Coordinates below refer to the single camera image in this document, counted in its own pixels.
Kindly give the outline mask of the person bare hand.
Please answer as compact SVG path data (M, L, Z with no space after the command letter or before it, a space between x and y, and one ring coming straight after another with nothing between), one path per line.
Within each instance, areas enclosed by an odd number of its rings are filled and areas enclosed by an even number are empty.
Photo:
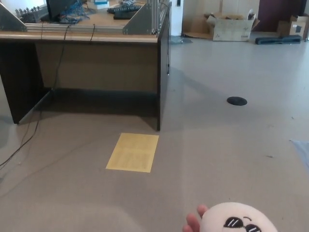
M189 213L186 216L186 224L183 226L182 232L200 232L200 221L207 210L207 206L203 204L197 207L199 219L195 214Z

